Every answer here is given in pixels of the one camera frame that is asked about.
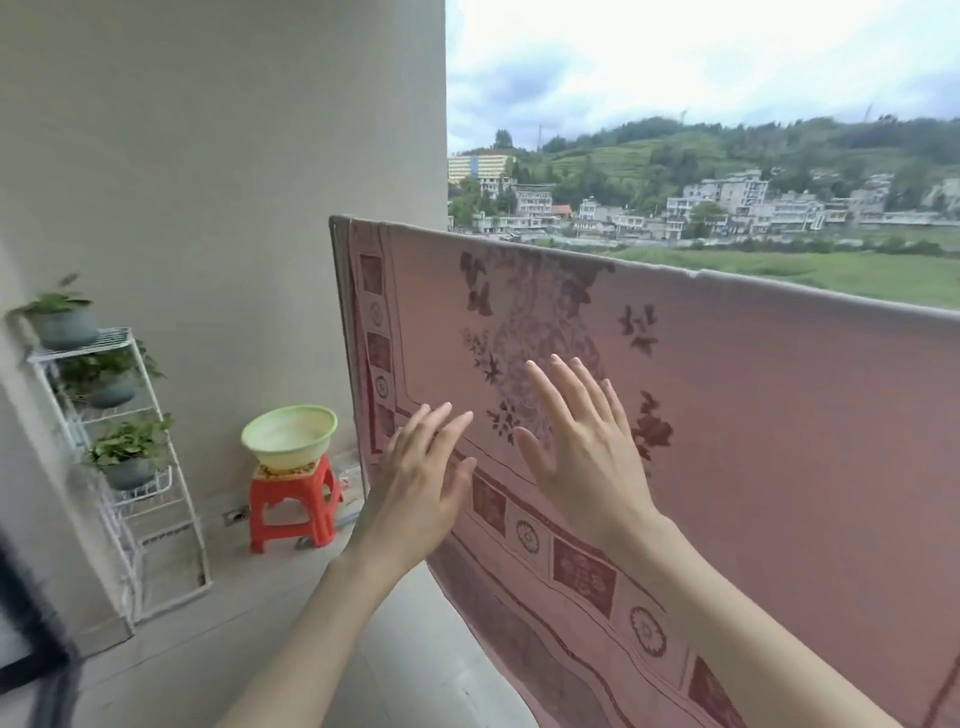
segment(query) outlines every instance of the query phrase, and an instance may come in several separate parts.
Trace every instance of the electrical outlet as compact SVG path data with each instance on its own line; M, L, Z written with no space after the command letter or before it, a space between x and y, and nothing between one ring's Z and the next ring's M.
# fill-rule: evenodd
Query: electrical outlet
M235 523L241 523L250 518L250 506L244 505L240 508L234 508L224 514L224 526L231 526Z

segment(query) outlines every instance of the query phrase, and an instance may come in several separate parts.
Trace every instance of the hill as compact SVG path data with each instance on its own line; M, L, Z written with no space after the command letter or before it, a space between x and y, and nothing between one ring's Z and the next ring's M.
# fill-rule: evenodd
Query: hill
M650 214L685 184L759 167L771 191L810 191L823 199L845 197L868 176L892 172L888 207L914 209L933 184L960 177L960 119L724 127L652 117L572 140L557 136L540 152L474 150L504 152L517 155L520 182L556 184L557 204L578 206L592 196Z

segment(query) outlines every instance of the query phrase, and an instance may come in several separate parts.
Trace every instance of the pink blanket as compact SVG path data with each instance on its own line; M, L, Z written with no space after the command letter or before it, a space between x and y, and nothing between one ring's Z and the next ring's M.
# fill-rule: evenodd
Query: pink blanket
M541 725L743 722L642 584L570 533L513 445L523 362L577 355L654 500L907 726L960 725L960 316L331 219L362 459L422 402L472 409L471 507L430 566Z

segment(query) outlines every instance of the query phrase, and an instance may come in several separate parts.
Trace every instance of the red plastic stool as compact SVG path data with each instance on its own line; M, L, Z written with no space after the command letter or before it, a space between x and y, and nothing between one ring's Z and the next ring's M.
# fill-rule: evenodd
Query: red plastic stool
M250 550L263 553L264 542L271 539L293 539L308 536L315 547L326 546L337 535L333 517L344 499L340 482L333 476L330 461L324 455L313 472L310 466L282 473L257 468L250 486ZM329 498L324 489L329 490ZM308 520L303 523L267 525L263 511L286 498L299 500L306 508Z

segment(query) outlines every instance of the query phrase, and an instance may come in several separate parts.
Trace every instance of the gray flower pot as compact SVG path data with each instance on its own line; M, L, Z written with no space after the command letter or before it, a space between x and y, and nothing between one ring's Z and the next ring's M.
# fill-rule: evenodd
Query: gray flower pot
M129 402L136 396L136 377L126 372L114 379L105 381L99 389L90 391L85 403L95 409L110 409Z
M124 460L116 465L107 465L101 468L101 473L107 479L107 484L115 491L132 491L141 485L149 483L156 475L153 460L137 457L133 460Z
M72 311L59 313L28 313L27 321L47 349L65 352L92 344L100 335L90 301L78 302Z

